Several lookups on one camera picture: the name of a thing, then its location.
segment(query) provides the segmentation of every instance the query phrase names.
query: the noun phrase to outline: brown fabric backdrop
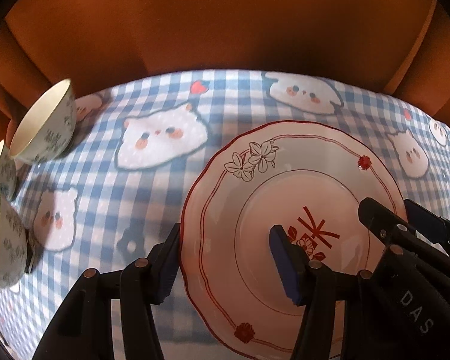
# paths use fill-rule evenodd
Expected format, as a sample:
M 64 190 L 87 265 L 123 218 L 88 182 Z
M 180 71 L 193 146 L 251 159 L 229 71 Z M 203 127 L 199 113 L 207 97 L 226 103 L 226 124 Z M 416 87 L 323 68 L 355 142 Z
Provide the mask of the brown fabric backdrop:
M 201 68 L 330 77 L 450 125 L 450 19 L 435 0 L 20 0 L 0 27 L 0 139 L 62 78 L 82 96 Z

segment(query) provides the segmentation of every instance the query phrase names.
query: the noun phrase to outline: silver screw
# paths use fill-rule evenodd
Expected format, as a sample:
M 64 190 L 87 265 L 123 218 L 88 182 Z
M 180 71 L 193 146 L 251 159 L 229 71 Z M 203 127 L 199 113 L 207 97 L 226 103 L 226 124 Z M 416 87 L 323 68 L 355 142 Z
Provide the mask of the silver screw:
M 320 269 L 322 268 L 322 262 L 318 261 L 317 259 L 311 259 L 308 262 L 308 266 L 313 269 Z
M 390 245 L 390 250 L 396 254 L 397 256 L 401 256 L 404 253 L 404 250 L 398 245 Z
M 372 272 L 370 272 L 370 271 L 368 271 L 366 269 L 362 269 L 360 271 L 360 277 L 362 279 L 369 280 L 372 277 Z
M 87 270 L 85 270 L 85 272 L 83 272 L 83 276 L 85 276 L 86 278 L 93 278 L 96 273 L 97 270 L 95 268 L 88 268 Z
M 135 261 L 135 266 L 137 268 L 145 268 L 148 265 L 148 259 L 145 257 L 140 257 L 137 261 Z

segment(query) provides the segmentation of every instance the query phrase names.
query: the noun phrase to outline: tablecloth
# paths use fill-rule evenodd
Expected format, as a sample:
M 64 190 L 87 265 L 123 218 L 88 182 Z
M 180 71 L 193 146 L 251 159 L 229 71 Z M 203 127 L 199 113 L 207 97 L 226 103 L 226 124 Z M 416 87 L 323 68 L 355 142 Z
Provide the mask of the tablecloth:
M 384 94 L 331 79 L 206 70 L 118 85 L 77 99 L 77 110 L 67 152 L 17 171 L 12 204 L 45 245 L 34 273 L 0 290 L 0 330 L 23 360 L 86 268 L 119 270 L 147 255 L 180 221 L 211 156 L 267 122 L 312 120 L 350 134 L 380 157 L 404 198 L 450 219 L 450 129 Z M 47 240 L 49 218 L 61 233 Z M 123 359 L 119 304 L 112 309 L 115 358 Z M 167 358 L 239 357 L 207 330 L 180 272 L 153 312 Z

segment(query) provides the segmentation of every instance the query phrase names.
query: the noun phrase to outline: plate center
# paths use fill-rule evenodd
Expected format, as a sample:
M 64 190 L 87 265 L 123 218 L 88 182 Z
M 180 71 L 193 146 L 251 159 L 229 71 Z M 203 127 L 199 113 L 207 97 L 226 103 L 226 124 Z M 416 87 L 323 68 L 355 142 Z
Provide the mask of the plate center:
M 303 312 L 287 298 L 280 281 L 268 244 L 273 225 L 282 225 L 292 243 L 335 271 L 356 274 L 364 269 L 370 239 L 358 207 L 341 182 L 314 170 L 283 172 L 258 186 L 235 229 L 236 265 L 248 290 L 277 312 Z

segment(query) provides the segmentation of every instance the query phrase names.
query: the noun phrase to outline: plate rim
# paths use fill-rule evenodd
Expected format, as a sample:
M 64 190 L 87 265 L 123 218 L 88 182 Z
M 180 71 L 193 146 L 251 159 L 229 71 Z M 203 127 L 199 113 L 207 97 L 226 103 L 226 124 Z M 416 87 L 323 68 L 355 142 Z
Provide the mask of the plate rim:
M 209 325 L 208 321 L 206 320 L 205 316 L 203 315 L 202 311 L 200 310 L 200 308 L 197 306 L 197 304 L 195 303 L 195 301 L 192 299 L 192 296 L 190 295 L 190 291 L 188 289 L 188 279 L 187 279 L 187 273 L 185 272 L 185 268 L 183 266 L 183 261 L 182 261 L 182 250 L 183 250 L 183 239 L 184 239 L 184 230 L 185 230 L 185 226 L 184 226 L 184 219 L 185 219 L 185 210 L 188 204 L 188 201 L 190 200 L 190 197 L 192 195 L 192 192 L 194 191 L 195 187 L 197 186 L 197 184 L 200 182 L 200 180 L 203 178 L 203 176 L 205 175 L 205 173 L 208 171 L 208 169 L 210 168 L 210 166 L 212 165 L 212 163 L 214 162 L 214 160 L 216 159 L 216 157 L 218 157 L 221 153 L 223 153 L 224 151 L 228 150 L 228 148 L 230 148 L 239 138 L 245 137 L 247 135 L 250 135 L 252 133 L 255 133 L 257 131 L 260 131 L 268 126 L 271 125 L 275 125 L 275 124 L 287 124 L 287 123 L 293 123 L 293 124 L 314 124 L 314 125 L 319 125 L 319 126 L 323 126 L 325 128 L 330 128 L 332 130 L 336 130 L 339 131 L 341 133 L 343 133 L 344 135 L 350 137 L 351 139 L 355 140 L 356 142 L 360 143 L 361 145 L 365 146 L 368 150 L 370 150 L 370 152 L 372 152 L 377 159 L 380 161 L 380 164 L 382 164 L 383 168 L 387 171 L 387 173 L 390 175 L 391 179 L 394 181 L 398 193 L 400 195 L 400 198 L 403 201 L 403 195 L 402 192 L 400 190 L 400 187 L 398 186 L 397 181 L 395 180 L 394 176 L 390 173 L 389 169 L 387 168 L 387 166 L 385 166 L 385 164 L 383 163 L 382 159 L 380 157 L 377 156 L 377 154 L 375 154 L 375 152 L 370 149 L 366 144 L 364 144 L 363 142 L 361 142 L 360 140 L 358 140 L 357 138 L 353 137 L 352 135 L 348 134 L 345 131 L 340 130 L 339 128 L 333 127 L 333 126 L 329 126 L 326 125 L 324 123 L 320 123 L 320 122 L 315 122 L 315 121 L 311 121 L 311 120 L 292 120 L 292 119 L 284 119 L 284 120 L 275 120 L 275 121 L 271 121 L 265 124 L 262 124 L 256 128 L 253 128 L 252 130 L 243 132 L 239 135 L 237 135 L 236 137 L 234 137 L 229 143 L 227 143 L 224 147 L 222 147 L 221 149 L 219 149 L 218 151 L 216 151 L 213 156 L 208 160 L 207 165 L 205 166 L 205 168 L 203 168 L 203 170 L 200 172 L 199 176 L 196 178 L 196 180 L 193 182 L 190 190 L 187 193 L 187 197 L 185 198 L 185 202 L 183 203 L 183 207 L 182 207 L 182 212 L 180 215 L 180 249 L 179 249 L 179 256 L 178 256 L 178 260 L 179 260 L 179 266 L 180 266 L 180 271 L 182 273 L 183 276 L 183 282 L 184 282 L 184 286 L 185 286 L 185 292 L 187 294 L 188 300 L 190 300 L 190 302 L 192 303 L 193 307 L 195 308 L 195 310 L 198 312 L 198 314 L 200 315 L 201 319 L 203 320 L 203 322 L 205 323 L 205 326 L 207 327 L 207 329 L 210 331 L 211 335 L 213 337 L 215 337 L 215 339 L 220 342 L 220 344 L 222 344 L 223 346 L 225 346 L 226 348 L 230 349 L 231 351 L 244 356 L 248 359 L 256 359 L 256 357 L 253 357 L 249 354 L 243 353 L 240 350 L 234 349 L 233 347 L 231 347 L 230 345 L 228 345 L 227 343 L 225 343 L 220 337 L 218 337 L 218 335 L 213 331 L 213 329 L 211 328 L 211 326 Z

